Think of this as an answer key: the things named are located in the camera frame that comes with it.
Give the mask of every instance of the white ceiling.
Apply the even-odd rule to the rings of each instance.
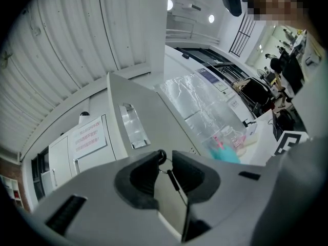
[[[21,151],[80,88],[145,63],[141,11],[140,0],[32,0],[1,51],[0,146]]]
[[[174,20],[174,16],[191,19],[195,22],[194,32],[217,37],[222,24],[222,19],[226,8],[222,0],[172,0],[174,7],[168,12],[167,29],[179,29],[191,31],[192,25]],[[201,8],[201,11],[189,10],[183,7],[194,4]],[[209,16],[214,15],[215,20],[211,24]]]

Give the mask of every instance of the black frame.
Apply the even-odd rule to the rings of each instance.
[[[256,22],[252,19],[252,17],[245,13],[240,23],[236,37],[229,49],[229,53],[231,52],[234,55],[240,57],[248,40],[251,37],[255,24]]]
[[[46,154],[49,154],[48,147],[46,147],[42,152],[38,153],[35,159],[31,160],[33,184],[34,184],[36,198],[38,201],[40,201],[46,195],[41,178],[42,173],[49,171],[49,169],[48,170],[46,169],[46,163],[45,163]]]

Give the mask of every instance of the cabinet door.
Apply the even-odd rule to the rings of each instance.
[[[46,196],[48,196],[53,191],[51,174],[52,171],[41,173],[42,185]]]
[[[54,189],[59,188],[72,178],[68,161],[67,136],[49,147],[49,167]]]

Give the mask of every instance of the window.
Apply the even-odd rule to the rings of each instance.
[[[32,163],[32,177],[37,200],[45,196],[41,174],[49,171],[49,149],[48,147],[37,155]]]

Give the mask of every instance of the printed sign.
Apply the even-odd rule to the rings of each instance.
[[[81,158],[106,145],[101,117],[75,130],[72,135],[74,159]]]
[[[303,131],[284,131],[277,143],[274,155],[281,155],[292,146],[305,142],[309,138]]]
[[[220,90],[221,92],[226,90],[227,87],[225,86],[225,84],[223,84],[221,81],[218,81],[216,83],[213,84],[218,90]]]
[[[234,101],[231,101],[231,102],[229,103],[229,106],[230,106],[232,109],[235,109],[235,108],[237,108],[237,107],[239,106],[239,103],[238,103],[238,101],[234,100]]]

